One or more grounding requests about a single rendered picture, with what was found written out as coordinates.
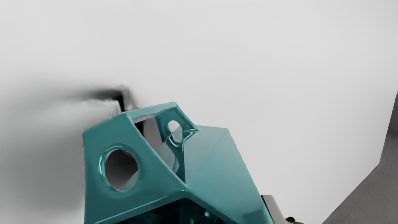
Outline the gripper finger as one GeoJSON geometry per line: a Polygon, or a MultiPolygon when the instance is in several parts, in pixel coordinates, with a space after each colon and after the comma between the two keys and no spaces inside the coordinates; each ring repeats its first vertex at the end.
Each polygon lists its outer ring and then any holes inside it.
{"type": "Polygon", "coordinates": [[[293,217],[284,217],[275,198],[272,195],[261,195],[265,206],[273,220],[274,224],[294,224],[293,217]]]}

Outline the teal faceted mug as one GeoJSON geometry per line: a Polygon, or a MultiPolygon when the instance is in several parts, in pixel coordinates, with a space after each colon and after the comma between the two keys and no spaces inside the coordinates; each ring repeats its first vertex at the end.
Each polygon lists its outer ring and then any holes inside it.
{"type": "Polygon", "coordinates": [[[84,224],[274,224],[226,128],[196,126],[175,102],[120,113],[82,134],[84,224]],[[106,160],[132,155],[116,189],[106,160]]]}

